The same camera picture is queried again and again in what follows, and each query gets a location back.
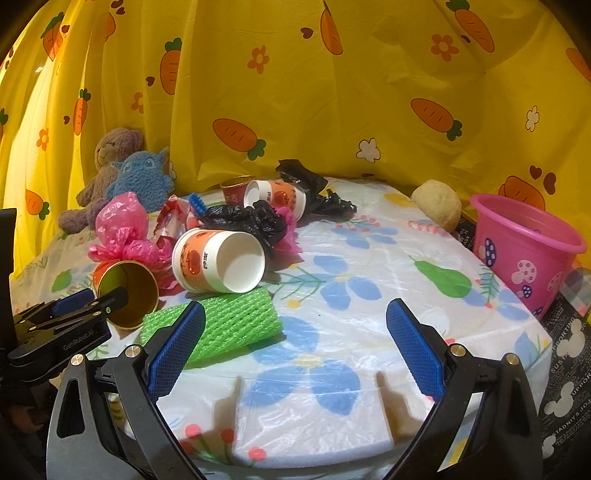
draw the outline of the brown teddy bear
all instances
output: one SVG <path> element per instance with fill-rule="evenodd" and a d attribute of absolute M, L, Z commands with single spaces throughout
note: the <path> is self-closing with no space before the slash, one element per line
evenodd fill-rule
<path fill-rule="evenodd" d="M 57 219 L 59 227 L 68 235 L 78 233 L 85 227 L 95 229 L 96 216 L 109 203 L 105 198 L 106 189 L 115 179 L 119 170 L 111 165 L 121 162 L 142 147 L 142 134 L 137 130 L 114 128 L 100 139 L 95 149 L 96 177 L 76 195 L 76 202 L 82 210 L 66 210 Z"/>

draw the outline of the red paper cup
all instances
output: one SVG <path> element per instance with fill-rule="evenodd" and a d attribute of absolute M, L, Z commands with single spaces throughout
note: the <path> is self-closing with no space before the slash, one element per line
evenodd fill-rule
<path fill-rule="evenodd" d="M 221 182 L 220 187 L 222 188 L 223 197 L 228 205 L 240 205 L 244 204 L 244 193 L 246 192 L 247 185 L 253 181 L 255 177 L 251 175 L 243 175 L 241 177 L 234 177 Z"/>

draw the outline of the orange paper cup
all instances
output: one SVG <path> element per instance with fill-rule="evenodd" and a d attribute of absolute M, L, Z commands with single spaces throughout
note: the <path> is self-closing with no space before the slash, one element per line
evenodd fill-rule
<path fill-rule="evenodd" d="M 252 206 L 257 200 L 266 200 L 273 207 L 289 207 L 296 220 L 306 208 L 306 194 L 286 181 L 253 180 L 246 187 L 244 206 Z"/>
<path fill-rule="evenodd" d="M 196 228 L 174 246 L 173 271 L 188 291 L 245 293 L 261 281 L 265 253 L 249 233 Z"/>
<path fill-rule="evenodd" d="M 108 320 L 123 330 L 134 330 L 142 325 L 144 315 L 158 307 L 158 284 L 145 265 L 133 260 L 113 260 L 100 263 L 92 274 L 92 284 L 97 297 L 124 287 L 129 300 L 127 305 Z"/>
<path fill-rule="evenodd" d="M 223 197 L 228 205 L 244 205 L 244 193 L 247 185 L 253 181 L 255 177 L 251 175 L 243 175 L 221 182 Z"/>

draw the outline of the floral tablecloth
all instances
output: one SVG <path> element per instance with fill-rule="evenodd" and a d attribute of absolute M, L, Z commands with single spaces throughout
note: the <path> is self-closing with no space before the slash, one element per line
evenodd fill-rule
<path fill-rule="evenodd" d="M 278 277 L 266 284 L 284 337 L 183 371 L 158 401 L 196 462 L 293 468 L 401 452 L 433 401 L 420 393 L 386 329 L 386 306 L 397 297 L 474 355 L 516 352 L 540 404 L 550 337 L 521 301 L 393 188 L 334 179 L 330 188 L 358 212 L 347 221 L 300 223 L 301 259 L 278 265 Z M 204 199 L 211 205 L 222 197 Z M 15 310 L 89 287 L 95 265 L 86 251 L 93 242 L 89 231 L 57 237 L 12 281 Z M 164 307 L 186 301 L 185 294 L 161 299 Z M 89 357 L 115 356 L 136 339 L 113 329 Z M 114 409 L 132 435 L 121 408 Z M 466 421 L 448 462 L 468 433 Z"/>

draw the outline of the blue gripper pad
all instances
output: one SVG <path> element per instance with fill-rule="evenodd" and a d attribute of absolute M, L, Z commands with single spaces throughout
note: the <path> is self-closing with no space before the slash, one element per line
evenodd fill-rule
<path fill-rule="evenodd" d="M 55 302 L 53 308 L 51 309 L 51 314 L 54 317 L 61 317 L 62 315 L 67 315 L 68 313 L 75 312 L 76 310 L 81 309 L 94 299 L 95 294 L 92 292 L 92 290 L 89 288 L 85 288 L 84 290 L 80 290 L 66 297 L 65 299 L 61 299 Z"/>
<path fill-rule="evenodd" d="M 201 338 L 205 330 L 205 309 L 200 303 L 192 301 L 173 325 L 160 329 L 160 332 L 165 333 L 163 330 L 172 333 L 150 362 L 147 372 L 146 390 L 154 403 L 173 389 Z"/>
<path fill-rule="evenodd" d="M 443 364 L 421 333 L 421 323 L 401 299 L 388 305 L 386 327 L 423 395 L 439 402 L 445 393 Z"/>

